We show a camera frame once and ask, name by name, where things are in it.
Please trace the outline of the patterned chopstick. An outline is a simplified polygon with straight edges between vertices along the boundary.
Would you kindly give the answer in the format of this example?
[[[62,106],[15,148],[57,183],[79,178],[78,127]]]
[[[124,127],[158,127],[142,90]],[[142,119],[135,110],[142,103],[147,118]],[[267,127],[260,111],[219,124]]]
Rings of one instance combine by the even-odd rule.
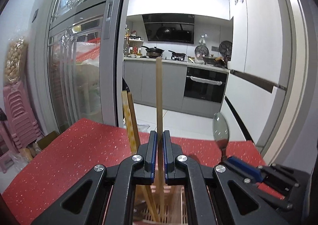
[[[126,129],[127,129],[130,149],[131,149],[132,154],[136,154],[138,149],[136,146],[134,128],[133,128],[133,124],[132,124],[132,118],[131,118],[129,102],[128,102],[128,95],[127,95],[126,90],[122,91],[121,97],[122,97],[123,113],[124,113],[124,118],[126,121]]]

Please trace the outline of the grey kitchen cabinets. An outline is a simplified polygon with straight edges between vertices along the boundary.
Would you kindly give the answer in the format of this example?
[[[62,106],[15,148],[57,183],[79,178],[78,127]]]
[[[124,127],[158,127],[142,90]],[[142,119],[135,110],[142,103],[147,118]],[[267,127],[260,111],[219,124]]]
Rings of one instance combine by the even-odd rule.
[[[211,118],[220,111],[225,94],[227,69],[195,63],[146,58],[124,58],[123,78],[138,104],[162,106],[189,115]]]

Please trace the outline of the stack of pink stools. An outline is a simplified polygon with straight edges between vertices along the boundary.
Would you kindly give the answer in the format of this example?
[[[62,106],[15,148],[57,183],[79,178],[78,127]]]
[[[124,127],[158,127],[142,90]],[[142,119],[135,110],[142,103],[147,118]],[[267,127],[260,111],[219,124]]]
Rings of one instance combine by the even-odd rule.
[[[25,148],[42,137],[21,81],[3,88],[3,100],[10,135],[16,148]]]

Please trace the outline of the black range hood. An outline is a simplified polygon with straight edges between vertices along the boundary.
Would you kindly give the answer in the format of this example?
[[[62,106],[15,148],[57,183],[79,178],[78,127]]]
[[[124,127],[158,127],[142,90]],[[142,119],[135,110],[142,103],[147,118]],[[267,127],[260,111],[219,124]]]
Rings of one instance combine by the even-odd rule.
[[[142,19],[148,41],[194,43],[194,15],[144,14]]]

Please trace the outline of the black wok on stove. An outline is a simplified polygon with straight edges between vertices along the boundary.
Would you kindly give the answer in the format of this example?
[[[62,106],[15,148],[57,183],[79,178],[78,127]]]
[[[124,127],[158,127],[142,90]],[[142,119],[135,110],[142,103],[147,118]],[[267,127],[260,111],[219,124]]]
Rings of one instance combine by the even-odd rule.
[[[157,48],[157,47],[147,47],[147,46],[144,46],[142,45],[141,46],[142,48],[145,48],[146,50],[146,55],[150,58],[157,58],[157,57],[161,57],[164,50],[163,49],[160,49],[160,48]]]

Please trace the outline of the bag of peanuts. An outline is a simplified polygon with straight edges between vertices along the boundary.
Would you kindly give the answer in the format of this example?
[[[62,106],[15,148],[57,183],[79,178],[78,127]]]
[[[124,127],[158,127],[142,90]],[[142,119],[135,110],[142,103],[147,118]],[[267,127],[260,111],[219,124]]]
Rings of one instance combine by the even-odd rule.
[[[28,42],[24,36],[9,41],[4,62],[3,84],[16,84],[24,75]]]

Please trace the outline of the glass sliding door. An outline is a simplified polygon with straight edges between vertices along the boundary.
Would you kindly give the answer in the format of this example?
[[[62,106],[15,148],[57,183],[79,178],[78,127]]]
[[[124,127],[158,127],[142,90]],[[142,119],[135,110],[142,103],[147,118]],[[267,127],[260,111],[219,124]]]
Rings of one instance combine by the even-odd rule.
[[[127,0],[37,0],[30,86],[44,132],[63,132],[82,118],[122,125],[127,8]]]

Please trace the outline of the white refrigerator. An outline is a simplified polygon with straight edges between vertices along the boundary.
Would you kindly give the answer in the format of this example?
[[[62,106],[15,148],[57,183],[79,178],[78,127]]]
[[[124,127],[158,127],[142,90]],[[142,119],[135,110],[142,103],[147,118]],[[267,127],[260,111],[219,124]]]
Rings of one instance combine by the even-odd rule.
[[[233,47],[220,111],[232,141],[251,141],[264,151],[282,122],[292,89],[292,0],[230,0],[230,16]]]

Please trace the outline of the cardboard box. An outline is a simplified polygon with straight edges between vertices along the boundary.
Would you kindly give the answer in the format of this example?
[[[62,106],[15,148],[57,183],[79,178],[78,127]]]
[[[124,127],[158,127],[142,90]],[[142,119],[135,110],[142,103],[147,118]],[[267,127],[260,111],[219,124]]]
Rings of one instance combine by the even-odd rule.
[[[56,131],[52,131],[40,140],[37,141],[37,145],[41,150],[48,147],[60,134]]]

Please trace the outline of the black built-in oven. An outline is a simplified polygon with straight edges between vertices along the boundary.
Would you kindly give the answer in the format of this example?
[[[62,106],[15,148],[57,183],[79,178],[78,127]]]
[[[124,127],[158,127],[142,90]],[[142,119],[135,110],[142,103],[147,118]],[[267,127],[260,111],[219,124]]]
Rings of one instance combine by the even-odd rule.
[[[226,73],[188,67],[184,96],[192,99],[221,103],[226,82]]]

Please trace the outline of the plain wooden chopstick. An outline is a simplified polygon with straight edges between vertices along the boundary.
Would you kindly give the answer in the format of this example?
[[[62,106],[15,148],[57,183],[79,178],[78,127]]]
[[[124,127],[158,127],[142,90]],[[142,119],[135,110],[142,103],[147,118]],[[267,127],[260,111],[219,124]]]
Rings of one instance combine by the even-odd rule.
[[[163,105],[162,105],[162,59],[156,58],[156,116],[157,116],[157,157],[158,157],[158,187],[160,196],[160,218],[164,221],[164,161],[163,161]]]
[[[132,120],[132,127],[133,127],[133,133],[134,133],[134,142],[136,144],[136,150],[132,150],[132,153],[136,153],[138,147],[140,146],[140,137],[139,137],[139,131],[138,131],[138,125],[135,117],[135,109],[134,109],[134,102],[133,102],[133,96],[131,92],[127,93],[128,97],[128,104],[129,104],[129,110],[130,110],[130,117]],[[144,198],[146,200],[147,206],[149,208],[150,214],[154,221],[159,222],[159,216],[156,209],[156,204],[154,201],[154,198],[152,196],[151,187],[150,186],[142,186],[142,191],[144,194]]]

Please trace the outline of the small pink stool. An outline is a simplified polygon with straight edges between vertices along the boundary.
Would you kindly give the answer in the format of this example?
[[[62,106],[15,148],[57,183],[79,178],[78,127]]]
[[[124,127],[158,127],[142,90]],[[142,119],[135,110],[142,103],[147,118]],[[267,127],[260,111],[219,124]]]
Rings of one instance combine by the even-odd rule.
[[[1,122],[1,172],[6,173],[9,167],[11,167],[14,162],[11,159],[9,152],[14,152],[14,146],[9,137],[9,134],[5,128],[3,122]]]

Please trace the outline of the black frying pan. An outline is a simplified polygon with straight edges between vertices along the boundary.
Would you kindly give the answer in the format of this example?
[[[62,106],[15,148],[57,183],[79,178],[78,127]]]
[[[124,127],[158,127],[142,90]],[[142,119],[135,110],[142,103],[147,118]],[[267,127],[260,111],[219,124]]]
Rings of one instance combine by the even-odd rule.
[[[172,50],[169,50],[171,53],[171,60],[173,61],[185,61],[186,54],[185,53],[177,53]]]

